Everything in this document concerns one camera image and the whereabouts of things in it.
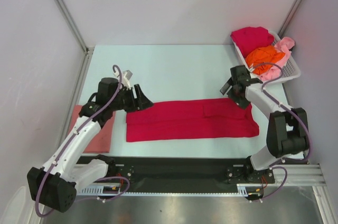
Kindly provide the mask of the crimson red t-shirt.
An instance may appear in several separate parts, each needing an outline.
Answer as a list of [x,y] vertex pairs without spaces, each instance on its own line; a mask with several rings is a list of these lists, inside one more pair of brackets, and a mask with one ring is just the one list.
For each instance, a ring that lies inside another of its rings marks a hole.
[[229,98],[157,102],[126,116],[126,141],[251,138],[259,135],[252,106]]

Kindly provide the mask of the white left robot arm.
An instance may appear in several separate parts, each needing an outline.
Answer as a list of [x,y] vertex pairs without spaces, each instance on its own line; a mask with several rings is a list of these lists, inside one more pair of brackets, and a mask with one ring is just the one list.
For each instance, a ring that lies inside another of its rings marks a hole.
[[121,71],[117,65],[112,69],[115,76],[100,80],[97,91],[82,106],[74,126],[56,152],[41,168],[32,167],[27,173],[30,195],[39,217],[45,217],[39,210],[41,204],[51,210],[66,212],[78,192],[96,181],[112,181],[117,169],[110,157],[98,155],[78,170],[74,167],[114,112],[132,113],[153,106],[138,84],[130,84],[131,71]]

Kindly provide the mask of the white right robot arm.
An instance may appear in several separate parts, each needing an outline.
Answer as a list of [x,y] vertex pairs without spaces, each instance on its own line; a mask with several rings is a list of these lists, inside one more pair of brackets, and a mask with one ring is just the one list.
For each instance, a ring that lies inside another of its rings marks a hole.
[[306,111],[277,100],[266,90],[272,81],[262,82],[252,76],[246,66],[235,66],[230,73],[220,92],[242,109],[250,104],[255,105],[268,119],[266,146],[249,157],[250,165],[243,169],[245,179],[257,182],[263,170],[300,152],[306,151],[307,155],[296,162],[307,161],[312,150],[312,139]]

